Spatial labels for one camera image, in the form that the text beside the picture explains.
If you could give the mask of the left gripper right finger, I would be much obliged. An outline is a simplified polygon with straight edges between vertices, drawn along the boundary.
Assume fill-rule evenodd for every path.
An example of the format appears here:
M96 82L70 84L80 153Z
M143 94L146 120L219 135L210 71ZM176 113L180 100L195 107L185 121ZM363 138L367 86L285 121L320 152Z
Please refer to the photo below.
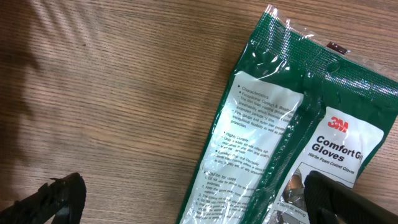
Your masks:
M310 224L397 224L397 215L324 174L311 171L304 197Z

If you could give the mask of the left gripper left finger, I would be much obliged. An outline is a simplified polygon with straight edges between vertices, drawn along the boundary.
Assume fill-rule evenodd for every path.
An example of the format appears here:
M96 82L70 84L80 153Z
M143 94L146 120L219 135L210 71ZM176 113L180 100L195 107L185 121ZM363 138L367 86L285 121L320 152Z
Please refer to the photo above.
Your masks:
M52 224L79 224L85 202L85 181L74 172L54 178L53 183L2 210L1 224L44 224L49 219Z

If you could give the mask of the green 3M gloves package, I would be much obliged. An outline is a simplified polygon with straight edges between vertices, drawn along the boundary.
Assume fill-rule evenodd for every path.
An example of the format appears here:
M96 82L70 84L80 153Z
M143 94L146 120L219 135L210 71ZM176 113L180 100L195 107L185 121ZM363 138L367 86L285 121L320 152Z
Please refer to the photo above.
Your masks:
M381 67L267 6L229 76L178 223L339 223L319 172L352 189L397 118Z

